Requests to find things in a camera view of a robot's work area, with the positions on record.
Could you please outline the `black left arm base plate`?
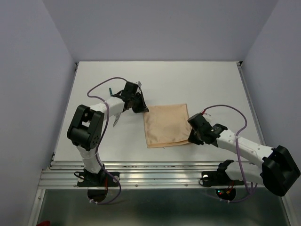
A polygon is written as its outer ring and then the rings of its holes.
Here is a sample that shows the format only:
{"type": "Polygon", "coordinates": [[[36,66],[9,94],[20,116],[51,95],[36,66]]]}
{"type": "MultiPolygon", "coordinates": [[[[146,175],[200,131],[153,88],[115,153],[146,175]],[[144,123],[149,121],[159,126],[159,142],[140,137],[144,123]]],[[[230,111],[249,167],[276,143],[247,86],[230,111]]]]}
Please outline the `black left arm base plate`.
{"type": "Polygon", "coordinates": [[[118,183],[104,171],[98,174],[87,170],[76,171],[74,176],[77,178],[78,187],[118,187],[118,183]]]}

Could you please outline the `beige cloth napkin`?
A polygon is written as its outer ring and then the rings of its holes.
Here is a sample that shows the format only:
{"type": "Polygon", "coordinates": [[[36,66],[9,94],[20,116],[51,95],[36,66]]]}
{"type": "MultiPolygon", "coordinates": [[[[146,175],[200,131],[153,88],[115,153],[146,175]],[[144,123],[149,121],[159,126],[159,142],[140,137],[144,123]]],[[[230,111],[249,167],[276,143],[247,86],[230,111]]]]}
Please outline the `beige cloth napkin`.
{"type": "Polygon", "coordinates": [[[188,144],[191,126],[188,124],[186,104],[155,105],[143,114],[144,132],[148,148],[188,144]]]}

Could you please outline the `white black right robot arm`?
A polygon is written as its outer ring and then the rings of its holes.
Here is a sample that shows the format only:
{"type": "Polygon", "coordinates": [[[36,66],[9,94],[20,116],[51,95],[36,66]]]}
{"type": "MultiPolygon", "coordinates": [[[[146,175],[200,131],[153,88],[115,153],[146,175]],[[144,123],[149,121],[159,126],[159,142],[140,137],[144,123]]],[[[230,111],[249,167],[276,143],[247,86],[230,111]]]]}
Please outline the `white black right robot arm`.
{"type": "Polygon", "coordinates": [[[287,148],[264,146],[237,136],[221,124],[211,125],[197,113],[188,119],[192,127],[189,142],[213,145],[238,156],[225,160],[213,171],[203,171],[199,183],[204,187],[263,185],[277,196],[284,196],[300,177],[301,172],[287,148]]]}

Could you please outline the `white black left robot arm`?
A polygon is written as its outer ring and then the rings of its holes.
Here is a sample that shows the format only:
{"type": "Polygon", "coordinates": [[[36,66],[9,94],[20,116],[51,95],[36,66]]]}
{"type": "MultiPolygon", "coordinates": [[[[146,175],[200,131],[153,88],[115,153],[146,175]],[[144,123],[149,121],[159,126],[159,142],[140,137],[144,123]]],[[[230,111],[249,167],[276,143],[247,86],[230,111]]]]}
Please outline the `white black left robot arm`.
{"type": "Polygon", "coordinates": [[[114,124],[117,124],[124,111],[131,109],[134,113],[147,113],[149,109],[144,101],[140,82],[127,81],[121,91],[107,100],[97,96],[95,98],[100,100],[99,104],[77,107],[67,130],[67,138],[78,149],[84,170],[89,173],[88,180],[98,186],[104,182],[105,176],[98,146],[104,137],[110,117],[114,116],[114,124]]]}

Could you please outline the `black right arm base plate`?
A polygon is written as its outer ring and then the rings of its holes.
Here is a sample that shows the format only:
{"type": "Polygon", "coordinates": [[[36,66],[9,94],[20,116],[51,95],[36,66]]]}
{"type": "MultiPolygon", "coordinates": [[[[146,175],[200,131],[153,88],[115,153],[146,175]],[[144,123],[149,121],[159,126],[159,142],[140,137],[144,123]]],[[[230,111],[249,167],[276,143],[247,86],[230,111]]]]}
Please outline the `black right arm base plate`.
{"type": "Polygon", "coordinates": [[[199,184],[203,187],[212,186],[242,186],[244,182],[241,180],[232,180],[224,171],[203,171],[199,184]]]}

